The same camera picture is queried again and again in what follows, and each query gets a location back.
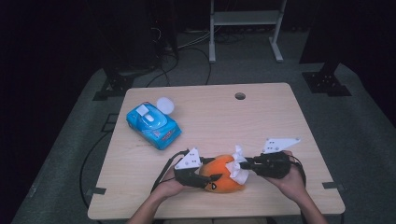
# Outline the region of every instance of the wooden table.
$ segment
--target wooden table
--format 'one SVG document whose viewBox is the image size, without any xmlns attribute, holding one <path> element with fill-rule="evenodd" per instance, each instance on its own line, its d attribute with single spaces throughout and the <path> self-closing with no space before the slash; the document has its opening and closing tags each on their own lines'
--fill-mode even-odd
<svg viewBox="0 0 396 224">
<path fill-rule="evenodd" d="M 245 95 L 244 100 L 235 96 Z M 148 101 L 165 96 L 175 103 L 171 117 L 182 134 L 166 150 L 157 150 L 127 124 L 126 114 Z M 344 203 L 337 189 L 322 183 L 332 177 L 304 115 L 286 83 L 239 84 L 131 89 L 125 95 L 115 131 L 96 187 L 88 216 L 92 219 L 129 218 L 148 197 L 169 158 L 186 148 L 198 147 L 200 156 L 233 154 L 242 146 L 245 157 L 259 156 L 267 138 L 299 137 L 290 148 L 301 160 L 307 190 L 325 214 L 342 214 Z M 246 189 L 217 194 L 189 189 L 165 201 L 156 218 L 265 217 L 299 215 L 298 206 L 253 172 Z"/>
</svg>

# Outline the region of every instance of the dark background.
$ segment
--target dark background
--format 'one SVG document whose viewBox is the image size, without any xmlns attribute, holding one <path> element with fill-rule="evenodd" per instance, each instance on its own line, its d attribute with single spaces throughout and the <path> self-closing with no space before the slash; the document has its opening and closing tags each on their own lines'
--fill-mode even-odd
<svg viewBox="0 0 396 224">
<path fill-rule="evenodd" d="M 235 10 L 277 7 L 275 0 L 264 2 L 239 1 Z M 131 29 L 142 22 L 165 22 L 158 17 L 163 9 L 155 7 L 158 5 L 154 1 L 146 3 L 148 17 L 134 21 Z M 289 0 L 282 23 L 282 29 L 287 31 L 312 28 L 301 62 L 323 63 L 335 50 L 393 123 L 394 4 Z M 224 0 L 216 4 L 217 9 L 227 5 Z M 88 6 L 92 5 L 78 0 L 0 2 L 1 223 L 12 220 L 82 89 L 91 75 L 103 67 L 104 52 L 108 58 L 117 58 L 109 44 L 129 63 L 136 63 L 144 54 L 139 52 L 141 49 L 122 51 L 124 46 L 117 45 L 122 41 L 120 32 L 103 30 L 115 28 L 110 22 L 114 20 L 111 13 L 99 13 L 102 17 L 97 17 L 94 6 Z M 209 1 L 176 0 L 175 8 L 177 14 L 169 21 L 176 23 L 179 32 L 208 28 Z M 143 47 L 152 52 L 152 46 Z"/>
</svg>

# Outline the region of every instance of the table hole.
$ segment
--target table hole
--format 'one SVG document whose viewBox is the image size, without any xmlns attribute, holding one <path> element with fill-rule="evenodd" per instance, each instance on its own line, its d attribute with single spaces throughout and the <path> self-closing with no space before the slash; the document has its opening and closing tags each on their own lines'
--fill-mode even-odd
<svg viewBox="0 0 396 224">
<path fill-rule="evenodd" d="M 244 93 L 242 93 L 242 92 L 237 92 L 237 93 L 235 94 L 235 98 L 236 98 L 237 100 L 245 100 L 245 98 L 247 98 L 247 97 L 246 97 L 246 95 L 245 95 Z"/>
</svg>

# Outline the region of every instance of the orange stuffed toy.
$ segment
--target orange stuffed toy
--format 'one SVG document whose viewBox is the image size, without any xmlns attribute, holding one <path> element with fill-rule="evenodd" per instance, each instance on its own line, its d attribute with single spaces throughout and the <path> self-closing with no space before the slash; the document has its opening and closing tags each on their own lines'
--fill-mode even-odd
<svg viewBox="0 0 396 224">
<path fill-rule="evenodd" d="M 231 193 L 240 189 L 244 189 L 245 185 L 240 185 L 230 178 L 230 171 L 226 164 L 234 161 L 232 155 L 217 156 L 213 161 L 201 167 L 199 174 L 204 176 L 211 176 L 222 174 L 217 181 L 209 183 L 205 189 L 216 193 Z"/>
</svg>

